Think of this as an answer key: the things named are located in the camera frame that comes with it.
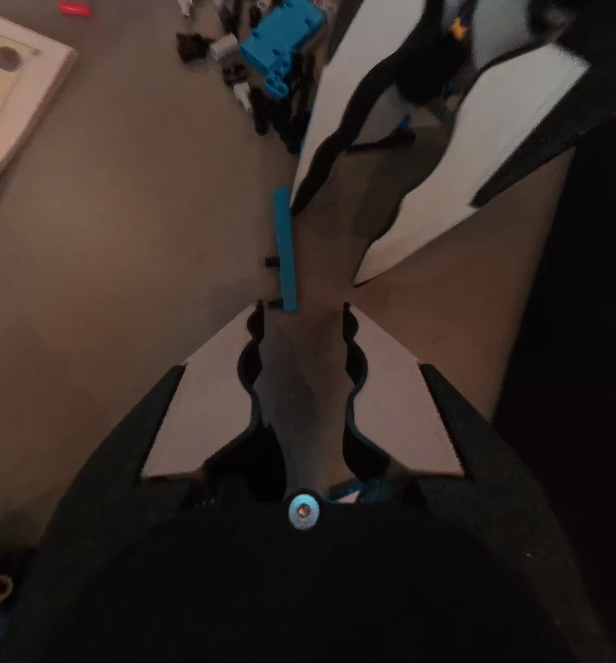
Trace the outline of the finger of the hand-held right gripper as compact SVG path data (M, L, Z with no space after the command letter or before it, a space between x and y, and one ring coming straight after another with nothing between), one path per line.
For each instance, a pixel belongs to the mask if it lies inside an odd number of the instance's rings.
M364 254L353 285L378 277L476 213L478 191L589 68L557 43L490 63L458 109L442 159L403 197L391 227Z
M403 60L439 36L443 1L362 1L322 68L290 199L297 216L358 138Z

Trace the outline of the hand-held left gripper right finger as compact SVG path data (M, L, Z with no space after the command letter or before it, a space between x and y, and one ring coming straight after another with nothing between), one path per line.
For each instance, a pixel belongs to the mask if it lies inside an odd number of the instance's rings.
M356 477L400 468L420 477L463 477L465 468L419 360L359 308L343 306L345 402L342 450Z

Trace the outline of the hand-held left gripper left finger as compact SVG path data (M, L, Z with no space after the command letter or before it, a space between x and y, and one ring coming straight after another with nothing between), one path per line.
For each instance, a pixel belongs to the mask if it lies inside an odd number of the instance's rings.
M251 304L181 364L142 478L193 474L254 430L264 331L263 304Z

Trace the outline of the grey desk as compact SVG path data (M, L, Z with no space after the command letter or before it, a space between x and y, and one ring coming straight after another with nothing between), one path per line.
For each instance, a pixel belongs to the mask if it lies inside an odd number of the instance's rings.
M78 51L0 176L0 554L34 546L78 470L166 371L277 295L272 192L296 160L209 63L183 66L175 1L0 1ZM394 270L352 276L403 188L440 156L342 155L296 220L299 305L268 312L256 388L288 489L348 478L342 305L433 364L491 419L572 152Z

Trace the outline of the open instruction booklet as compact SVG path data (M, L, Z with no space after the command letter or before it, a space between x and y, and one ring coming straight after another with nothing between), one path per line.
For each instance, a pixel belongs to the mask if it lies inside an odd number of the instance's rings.
M68 75L77 52L0 17L0 175Z

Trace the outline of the pile of small building bricks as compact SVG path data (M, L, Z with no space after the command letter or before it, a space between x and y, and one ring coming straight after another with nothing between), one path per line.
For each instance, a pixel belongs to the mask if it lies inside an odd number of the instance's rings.
M253 118L255 132L278 134L287 151L303 147L316 92L317 50L326 62L362 1L214 1L224 35L178 32L184 64L221 63L222 80Z

